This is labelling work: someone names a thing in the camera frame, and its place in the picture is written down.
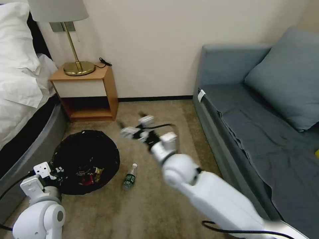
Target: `plastic bottle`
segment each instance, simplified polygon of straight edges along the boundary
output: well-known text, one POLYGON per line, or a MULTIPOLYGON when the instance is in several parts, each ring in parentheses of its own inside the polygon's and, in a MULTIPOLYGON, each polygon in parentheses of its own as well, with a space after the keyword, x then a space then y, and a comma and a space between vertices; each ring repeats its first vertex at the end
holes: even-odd
POLYGON ((137 175, 137 164, 133 164, 132 168, 128 171, 124 179, 124 182, 123 182, 124 189, 130 189, 134 185, 136 175, 137 175))

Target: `white wall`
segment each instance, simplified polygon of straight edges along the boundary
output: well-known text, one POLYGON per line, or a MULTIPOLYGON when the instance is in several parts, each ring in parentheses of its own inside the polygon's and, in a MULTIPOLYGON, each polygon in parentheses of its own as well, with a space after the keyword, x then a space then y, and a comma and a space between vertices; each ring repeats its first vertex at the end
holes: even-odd
POLYGON ((311 0, 302 17, 299 27, 304 30, 319 33, 319 1, 311 0))
MULTIPOLYGON (((274 43, 308 1, 84 0, 72 37, 81 60, 113 64, 119 97, 191 95, 203 44, 274 43)), ((66 35, 39 25, 56 63, 73 61, 66 35)))

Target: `sofa armrest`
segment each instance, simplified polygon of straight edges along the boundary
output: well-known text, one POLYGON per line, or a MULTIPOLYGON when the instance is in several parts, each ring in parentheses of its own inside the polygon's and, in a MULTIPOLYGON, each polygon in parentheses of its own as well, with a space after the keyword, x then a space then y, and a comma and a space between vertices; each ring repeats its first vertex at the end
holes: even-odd
POLYGON ((243 82, 248 73, 270 51, 271 46, 204 45, 202 48, 195 94, 198 87, 212 84, 236 84, 243 82))

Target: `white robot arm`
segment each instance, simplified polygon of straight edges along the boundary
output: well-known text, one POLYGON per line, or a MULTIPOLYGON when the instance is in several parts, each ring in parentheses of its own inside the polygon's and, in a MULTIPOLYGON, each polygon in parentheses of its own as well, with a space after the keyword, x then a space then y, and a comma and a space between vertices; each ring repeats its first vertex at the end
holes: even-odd
POLYGON ((56 179, 50 172, 47 162, 38 164, 34 167, 34 175, 29 173, 30 177, 20 184, 30 198, 30 205, 20 214, 12 228, 15 239, 61 239, 65 209, 61 205, 59 190, 53 186, 44 186, 44 178, 56 179))
POLYGON ((196 209, 216 223, 221 228, 217 231, 246 239, 308 239, 283 221, 261 218, 247 197, 216 174, 201 170, 188 155, 176 154, 174 133, 158 137, 153 131, 157 127, 151 127, 154 117, 141 116, 137 127, 124 128, 120 124, 121 135, 146 143, 162 167, 165 182, 180 190, 196 209))

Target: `trash bin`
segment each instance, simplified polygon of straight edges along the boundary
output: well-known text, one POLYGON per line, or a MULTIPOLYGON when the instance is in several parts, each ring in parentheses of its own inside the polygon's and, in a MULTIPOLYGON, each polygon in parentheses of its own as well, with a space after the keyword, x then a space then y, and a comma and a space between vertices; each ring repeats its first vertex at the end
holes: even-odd
POLYGON ((107 184, 120 166, 115 143, 103 132, 83 130, 63 140, 56 148, 52 167, 61 176, 61 193, 83 195, 107 184))

